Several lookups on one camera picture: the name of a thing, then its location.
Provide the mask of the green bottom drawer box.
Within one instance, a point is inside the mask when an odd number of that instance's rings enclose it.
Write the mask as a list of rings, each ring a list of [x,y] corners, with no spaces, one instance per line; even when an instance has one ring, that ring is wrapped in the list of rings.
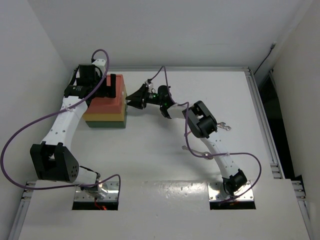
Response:
[[[127,105],[124,121],[85,121],[90,128],[125,128],[127,123]]]

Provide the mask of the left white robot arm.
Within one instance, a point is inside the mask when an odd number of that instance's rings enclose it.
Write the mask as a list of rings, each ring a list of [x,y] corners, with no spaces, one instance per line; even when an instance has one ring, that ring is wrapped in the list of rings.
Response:
[[[98,94],[106,95],[106,66],[106,60],[93,59],[90,64],[80,64],[76,68],[64,90],[62,112],[41,143],[33,144],[30,149],[40,180],[73,184],[95,198],[100,198],[102,193],[101,175],[81,166],[70,148],[76,128],[91,100]]]

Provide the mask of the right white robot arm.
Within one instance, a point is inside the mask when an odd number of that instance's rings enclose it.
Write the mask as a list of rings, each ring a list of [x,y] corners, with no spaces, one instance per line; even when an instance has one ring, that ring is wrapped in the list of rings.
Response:
[[[126,97],[127,105],[143,110],[148,104],[159,106],[161,114],[167,119],[186,120],[186,129],[201,140],[216,161],[226,194],[233,196],[240,187],[247,183],[244,172],[234,163],[218,134],[216,118],[202,101],[189,105],[172,100],[169,89],[165,85],[152,92],[144,83],[136,92]]]

